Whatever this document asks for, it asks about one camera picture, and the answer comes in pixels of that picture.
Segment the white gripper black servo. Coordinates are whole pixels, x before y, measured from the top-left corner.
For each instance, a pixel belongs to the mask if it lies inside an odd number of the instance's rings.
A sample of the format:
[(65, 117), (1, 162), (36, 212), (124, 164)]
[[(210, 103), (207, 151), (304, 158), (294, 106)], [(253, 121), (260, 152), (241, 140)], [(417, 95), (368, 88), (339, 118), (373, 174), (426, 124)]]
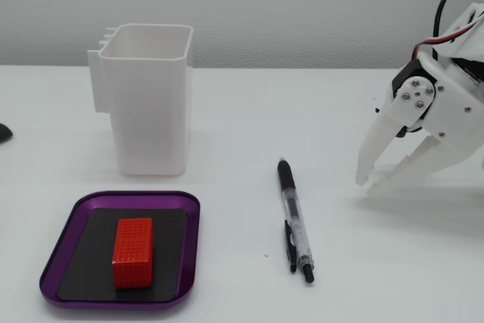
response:
[(355, 181), (364, 185), (374, 164), (397, 134), (418, 129), (432, 136), (369, 189), (386, 194), (469, 159), (483, 146), (483, 91), (459, 65), (444, 68), (428, 54), (393, 79), (358, 154)]

